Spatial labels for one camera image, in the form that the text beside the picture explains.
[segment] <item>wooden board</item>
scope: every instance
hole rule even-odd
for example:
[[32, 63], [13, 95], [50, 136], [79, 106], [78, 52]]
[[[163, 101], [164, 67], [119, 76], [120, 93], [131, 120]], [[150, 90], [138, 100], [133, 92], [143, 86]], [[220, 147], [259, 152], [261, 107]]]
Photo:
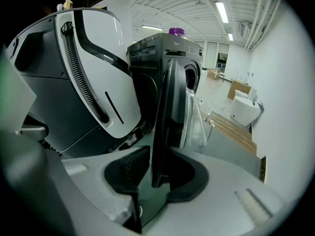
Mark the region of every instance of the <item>wooden board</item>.
[[256, 155], [257, 145], [252, 141], [252, 134], [247, 132], [232, 121], [212, 111], [207, 118], [207, 122], [210, 123], [213, 120], [215, 127], [224, 135], [236, 141], [243, 146], [249, 153]]
[[234, 100], [235, 90], [239, 90], [241, 92], [248, 94], [251, 90], [251, 87], [249, 87], [243, 83], [240, 83], [238, 81], [233, 81], [232, 85], [230, 87], [230, 91], [228, 92], [228, 95], [227, 95], [227, 97], [230, 98], [231, 100]]

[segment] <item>black stripe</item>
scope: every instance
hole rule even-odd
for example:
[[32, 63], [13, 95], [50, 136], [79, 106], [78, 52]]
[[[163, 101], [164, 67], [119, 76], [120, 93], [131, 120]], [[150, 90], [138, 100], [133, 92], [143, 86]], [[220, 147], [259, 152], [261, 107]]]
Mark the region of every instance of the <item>black stripe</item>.
[[112, 105], [112, 107], [113, 107], [113, 109], [114, 109], [115, 113], [117, 114], [117, 116], [118, 116], [119, 120], [120, 120], [120, 121], [122, 122], [122, 124], [123, 124], [123, 123], [124, 123], [124, 121], [123, 121], [123, 119], [120, 117], [120, 115], [119, 115], [119, 113], [118, 113], [117, 109], [115, 108], [114, 103], [113, 103], [113, 102], [112, 102], [112, 100], [110, 99], [110, 97], [109, 97], [109, 95], [108, 95], [108, 92], [105, 92], [105, 95], [106, 95], [106, 97], [107, 97], [107, 99], [108, 99], [108, 101], [109, 101], [110, 105]]
[[93, 44], [87, 37], [84, 22], [83, 22], [83, 13], [82, 10], [75, 10], [73, 12], [74, 22], [75, 22], [75, 30], [77, 32], [79, 44], [82, 49], [95, 57], [104, 60], [119, 70], [123, 71], [125, 74], [130, 76], [128, 71], [128, 63], [123, 61], [120, 57], [114, 55], [113, 53], [105, 50], [95, 44]]

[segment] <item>washing machine drum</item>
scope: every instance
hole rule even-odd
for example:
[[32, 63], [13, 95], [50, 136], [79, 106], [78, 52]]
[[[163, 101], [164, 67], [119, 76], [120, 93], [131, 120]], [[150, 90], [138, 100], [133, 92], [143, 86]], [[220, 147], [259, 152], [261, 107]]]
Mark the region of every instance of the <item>washing machine drum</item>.
[[196, 92], [198, 85], [197, 69], [192, 64], [185, 66], [186, 86]]

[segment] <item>yellow bottle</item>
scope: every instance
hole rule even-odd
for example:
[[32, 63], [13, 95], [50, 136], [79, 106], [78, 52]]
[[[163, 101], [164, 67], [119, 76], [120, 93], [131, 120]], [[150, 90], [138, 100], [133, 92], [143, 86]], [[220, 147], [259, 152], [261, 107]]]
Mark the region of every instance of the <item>yellow bottle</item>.
[[64, 10], [68, 10], [68, 9], [72, 9], [73, 8], [73, 3], [71, 0], [65, 0], [64, 4], [63, 4], [63, 9]]

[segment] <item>bottle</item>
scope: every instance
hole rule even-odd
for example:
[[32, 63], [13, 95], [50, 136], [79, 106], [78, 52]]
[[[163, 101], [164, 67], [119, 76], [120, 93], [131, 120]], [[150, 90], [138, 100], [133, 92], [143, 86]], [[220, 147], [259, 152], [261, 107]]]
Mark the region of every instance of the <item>bottle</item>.
[[63, 9], [64, 10], [68, 10], [68, 9], [72, 9], [73, 8], [73, 3], [71, 0], [65, 0], [64, 4], [63, 4]]
[[59, 3], [57, 5], [57, 11], [62, 11], [63, 10], [63, 4], [62, 3]]

